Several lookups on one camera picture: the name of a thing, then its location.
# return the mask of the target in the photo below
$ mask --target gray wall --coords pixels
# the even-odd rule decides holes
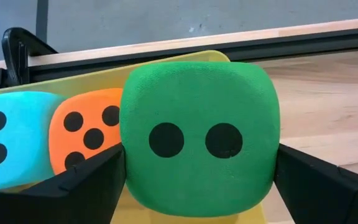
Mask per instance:
[[[0,0],[0,41],[8,27],[35,32],[36,7]],[[47,38],[70,52],[356,18],[358,0],[49,0]]]

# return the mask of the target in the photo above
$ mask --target orange foam die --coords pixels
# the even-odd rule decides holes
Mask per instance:
[[[55,174],[121,142],[122,89],[91,91],[65,100],[49,127],[50,161]]]

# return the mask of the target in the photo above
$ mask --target wooden table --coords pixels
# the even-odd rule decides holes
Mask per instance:
[[[358,19],[46,55],[30,58],[29,65],[355,28],[358,28]],[[358,51],[256,64],[266,69],[278,92],[281,143],[358,173]],[[1,67],[5,67],[3,61],[0,61]],[[269,223],[293,223],[275,187],[263,205]],[[150,216],[150,212],[139,205],[127,189],[123,191],[119,209],[120,212],[114,216],[116,223],[142,223],[141,219]],[[230,217],[226,222],[186,222],[246,223],[241,218],[230,220]]]

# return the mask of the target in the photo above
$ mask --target yellow plastic bin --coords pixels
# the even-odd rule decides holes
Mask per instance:
[[[154,60],[151,62],[113,68],[99,72],[92,72],[73,77],[59,78],[45,82],[28,85],[14,86],[0,89],[0,93],[12,91],[45,91],[71,97],[80,93],[105,88],[123,87],[124,83],[133,69],[155,62],[179,62],[179,61],[202,61],[202,62],[229,62],[227,56],[215,50],[207,50],[193,54],[186,54],[176,57]]]

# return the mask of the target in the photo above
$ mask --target yellow tray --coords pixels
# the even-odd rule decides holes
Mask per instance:
[[[0,89],[0,93],[12,91],[45,91],[71,97],[80,93],[105,88],[123,87],[130,72],[142,65],[155,62],[179,62],[179,61],[204,61],[204,62],[229,62],[228,57],[215,50],[207,50],[193,54],[186,54],[177,57],[165,58],[146,63],[113,68],[99,72],[92,72],[73,77],[59,78],[45,82],[32,83],[28,85],[14,86]]]

